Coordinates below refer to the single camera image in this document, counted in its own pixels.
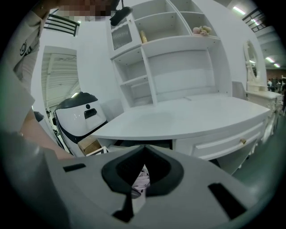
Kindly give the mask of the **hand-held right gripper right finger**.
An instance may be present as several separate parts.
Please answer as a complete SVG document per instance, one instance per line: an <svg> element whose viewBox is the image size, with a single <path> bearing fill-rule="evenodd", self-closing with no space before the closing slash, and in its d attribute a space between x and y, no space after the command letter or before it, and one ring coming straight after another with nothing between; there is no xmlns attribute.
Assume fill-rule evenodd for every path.
<svg viewBox="0 0 286 229"><path fill-rule="evenodd" d="M155 146L154 149L181 163L184 177L171 193L147 197L134 216L134 226L142 229L209 229L230 218L208 186L221 183L247 210L258 198L239 180L216 165L197 157Z"/></svg>

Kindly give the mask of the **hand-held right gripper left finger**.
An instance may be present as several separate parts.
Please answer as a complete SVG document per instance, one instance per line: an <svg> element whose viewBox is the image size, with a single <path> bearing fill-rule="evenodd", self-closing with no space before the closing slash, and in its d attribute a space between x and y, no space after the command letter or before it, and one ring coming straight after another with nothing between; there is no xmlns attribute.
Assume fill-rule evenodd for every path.
<svg viewBox="0 0 286 229"><path fill-rule="evenodd" d="M79 166L62 166L54 152L17 133L2 134L4 174L20 201L40 218L36 228L134 229L104 213L67 177Z"/></svg>

